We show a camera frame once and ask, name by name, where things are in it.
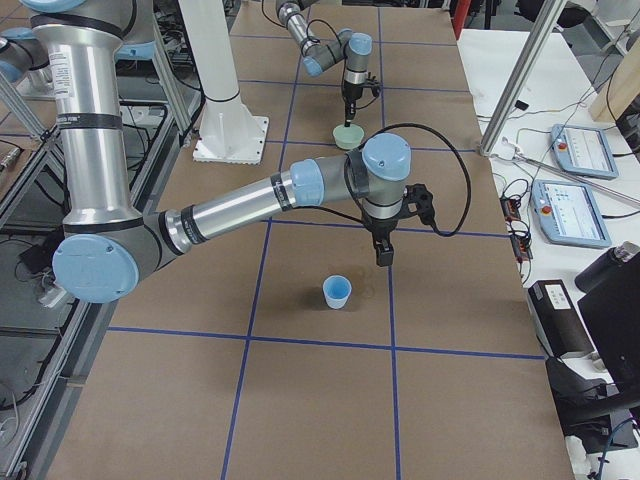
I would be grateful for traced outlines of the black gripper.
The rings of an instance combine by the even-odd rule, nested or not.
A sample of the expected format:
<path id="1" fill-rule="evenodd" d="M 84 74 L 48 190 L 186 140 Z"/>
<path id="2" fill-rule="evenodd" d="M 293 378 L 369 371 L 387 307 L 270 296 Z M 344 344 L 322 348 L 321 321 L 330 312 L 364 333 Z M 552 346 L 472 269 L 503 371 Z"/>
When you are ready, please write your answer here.
<path id="1" fill-rule="evenodd" d="M 351 83 L 350 81 L 343 80 L 341 84 L 341 94 L 344 101 L 345 113 L 344 113 L 344 126 L 350 127 L 357 113 L 357 101 L 361 99 L 363 95 L 364 84 L 363 83 Z"/>
<path id="2" fill-rule="evenodd" d="M 397 228 L 403 200 L 391 204 L 377 204 L 369 199 L 361 202 L 361 219 L 364 227 L 371 233 L 376 256 L 376 265 L 393 265 L 395 250 L 390 234 Z"/>

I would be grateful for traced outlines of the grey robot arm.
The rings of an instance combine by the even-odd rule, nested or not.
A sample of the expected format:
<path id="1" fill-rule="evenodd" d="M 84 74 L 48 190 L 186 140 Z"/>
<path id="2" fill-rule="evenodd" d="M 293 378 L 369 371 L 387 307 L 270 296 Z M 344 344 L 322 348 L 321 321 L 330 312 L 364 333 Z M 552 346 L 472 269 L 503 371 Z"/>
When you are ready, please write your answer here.
<path id="1" fill-rule="evenodd" d="M 337 32 L 324 23 L 334 34 L 334 39 L 323 43 L 312 31 L 312 21 L 307 21 L 303 11 L 314 1 L 277 1 L 275 13 L 279 24 L 286 29 L 299 47 L 302 63 L 311 77 L 318 77 L 330 68 L 343 64 L 341 95 L 344 102 L 344 126 L 350 127 L 356 117 L 357 103 L 365 89 L 374 98 L 380 94 L 380 83 L 369 71 L 369 60 L 373 51 L 370 35 L 343 29 Z"/>
<path id="2" fill-rule="evenodd" d="M 400 136 L 379 133 L 340 156 L 305 159 L 284 172 L 205 200 L 208 175 L 203 161 L 214 151 L 244 160 L 265 134 L 236 93 L 235 66 L 221 10 L 210 27 L 204 9 L 189 1 L 181 9 L 196 36 L 196 63 L 213 93 L 226 86 L 222 101 L 208 100 L 196 145 L 194 167 L 175 166 L 165 199 L 181 198 L 182 209 L 144 214 L 131 200 L 116 80 L 117 51 L 149 26 L 152 11 L 140 1 L 31 1 L 31 26 L 52 70 L 70 210 L 64 239 L 52 258 L 58 286 L 90 303 L 110 303 L 194 246 L 301 208 L 321 209 L 347 198 L 362 200 L 376 260 L 393 260 L 389 233 L 406 197 L 411 149 Z"/>

